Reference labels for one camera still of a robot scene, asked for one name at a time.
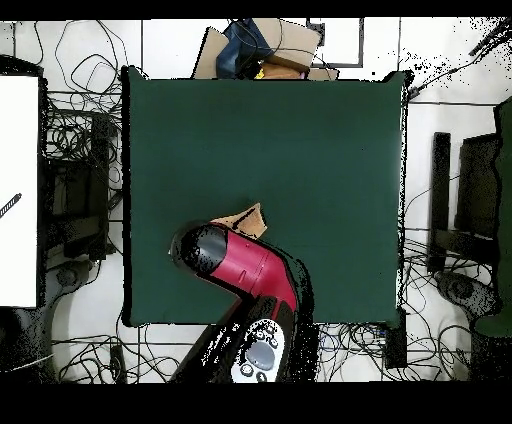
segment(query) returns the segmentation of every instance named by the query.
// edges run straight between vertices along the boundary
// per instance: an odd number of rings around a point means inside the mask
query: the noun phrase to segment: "white floor tile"
[[[400,70],[415,73],[414,85],[471,62],[469,52],[494,25],[489,18],[402,18]],[[510,47],[501,46],[480,63],[432,83],[418,100],[499,103],[512,94]]]
[[[12,25],[0,22],[0,54],[11,56],[12,52]]]
[[[127,64],[140,66],[140,21],[102,22],[124,42],[126,56],[121,41],[107,31],[114,45],[118,68]],[[44,76],[48,80],[48,90],[67,91],[70,90],[68,85],[72,89],[81,90],[78,87],[80,85],[94,91],[103,91],[114,79],[113,70],[100,64],[109,61],[115,67],[116,60],[112,44],[96,21],[78,21],[68,24],[61,21],[41,21],[37,24],[37,30],[44,52],[41,66],[44,68]],[[41,59],[41,49],[33,21],[23,21],[17,24],[16,53],[17,57],[34,63]],[[71,73],[78,65],[80,67],[73,75],[74,81],[78,83],[76,85],[71,80]]]
[[[364,18],[363,68],[340,69],[339,79],[380,81],[398,69],[399,18]]]
[[[190,78],[208,27],[223,32],[226,19],[144,21],[143,70],[152,79]]]
[[[147,331],[148,343],[195,343],[205,325],[151,324]]]
[[[324,45],[318,46],[313,63],[359,62],[359,18],[319,18],[311,22],[325,24]]]

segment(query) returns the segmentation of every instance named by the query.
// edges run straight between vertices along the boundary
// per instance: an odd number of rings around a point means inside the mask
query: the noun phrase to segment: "cardboard piece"
[[[224,34],[215,28],[207,28],[192,78],[217,78],[217,56],[228,45],[228,42],[229,40]]]
[[[334,81],[338,79],[340,71],[338,69],[320,69],[312,68],[308,74],[310,81]]]
[[[265,59],[266,62],[299,72],[309,70],[320,42],[318,32],[283,20],[280,23],[278,18],[253,18],[253,21],[269,47],[273,50],[279,47],[274,54]]]
[[[234,232],[244,234],[250,238],[258,239],[267,229],[263,215],[261,214],[261,204],[256,203],[249,209],[232,216],[212,219],[211,222],[218,222],[231,228]]]
[[[263,77],[261,79],[300,79],[300,72],[286,66],[262,63]]]

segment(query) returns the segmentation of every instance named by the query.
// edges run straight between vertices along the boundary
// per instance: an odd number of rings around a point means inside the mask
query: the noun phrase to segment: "black border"
[[[46,134],[48,130],[48,81],[43,77],[43,68],[22,59],[0,55],[0,75],[37,77],[39,128],[37,149],[37,247],[36,247],[36,307],[44,304],[46,289],[46,230],[45,195],[48,193],[49,176],[46,167]]]
[[[133,327],[130,322],[132,311],[132,249],[131,249],[131,215],[132,199],[130,172],[130,78],[129,69],[121,68],[121,172],[123,175],[123,268],[124,301],[121,310],[121,322],[125,327]]]

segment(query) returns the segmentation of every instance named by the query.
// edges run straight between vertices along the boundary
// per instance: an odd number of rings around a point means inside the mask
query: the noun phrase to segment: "cardboard box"
[[[228,42],[229,40],[224,34],[221,34],[215,28],[209,27],[204,35],[192,78],[217,78],[217,56],[228,45]]]
[[[320,42],[320,34],[302,25],[278,18],[253,18],[268,46],[279,50],[265,59],[266,62],[306,72]]]
[[[340,73],[337,69],[320,69],[311,68],[308,74],[308,80],[310,81],[334,81],[338,79]]]

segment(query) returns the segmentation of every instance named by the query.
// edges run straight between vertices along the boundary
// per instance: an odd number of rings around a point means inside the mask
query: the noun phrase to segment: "black and white object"
[[[441,297],[460,306],[469,321],[492,315],[500,307],[494,290],[474,278],[455,272],[436,272],[434,279]]]
[[[271,319],[254,322],[231,368],[235,383],[275,382],[285,351],[283,330]]]

